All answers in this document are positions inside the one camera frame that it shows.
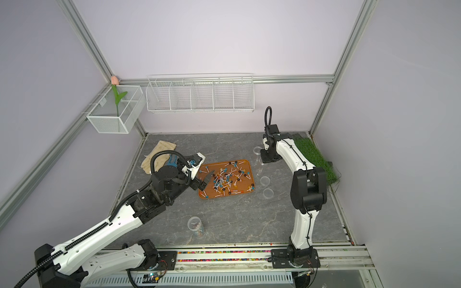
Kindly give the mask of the clear plastic jar lid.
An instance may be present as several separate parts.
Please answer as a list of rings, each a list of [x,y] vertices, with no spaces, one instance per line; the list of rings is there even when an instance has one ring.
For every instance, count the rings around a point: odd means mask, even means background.
[[[267,187],[270,185],[270,178],[268,176],[262,176],[261,179],[260,179],[260,184],[263,186],[263,187]]]

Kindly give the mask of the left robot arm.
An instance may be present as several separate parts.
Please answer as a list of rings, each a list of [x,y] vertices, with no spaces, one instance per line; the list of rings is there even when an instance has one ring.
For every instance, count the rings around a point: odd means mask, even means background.
[[[188,188],[205,189],[210,177],[203,181],[197,178],[205,156],[196,153],[185,157],[177,151],[167,153],[177,156],[176,163],[153,170],[150,180],[123,199],[107,219],[72,240],[36,249],[36,267],[22,277],[16,287],[21,288],[37,275],[42,288],[79,288],[117,271],[159,267],[160,256],[150,240],[141,240],[136,245],[102,256],[98,252],[158,216]]]

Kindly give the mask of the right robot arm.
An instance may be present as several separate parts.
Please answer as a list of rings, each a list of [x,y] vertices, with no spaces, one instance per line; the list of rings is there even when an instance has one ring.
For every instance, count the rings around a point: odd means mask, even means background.
[[[320,267],[317,250],[312,236],[315,220],[326,204],[327,173],[308,161],[297,148],[289,133],[279,132],[278,126],[271,122],[272,107],[265,109],[264,148],[261,149],[263,163],[284,160],[292,172],[290,199],[295,209],[295,222],[287,248],[272,252],[271,261],[275,268],[289,265],[293,268]]]

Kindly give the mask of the clear plastic candy jar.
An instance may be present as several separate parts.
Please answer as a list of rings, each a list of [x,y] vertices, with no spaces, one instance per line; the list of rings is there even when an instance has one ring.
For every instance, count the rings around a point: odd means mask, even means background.
[[[264,163],[263,163],[262,159],[259,158],[257,163],[256,163],[256,174],[261,175],[263,169],[264,169]]]

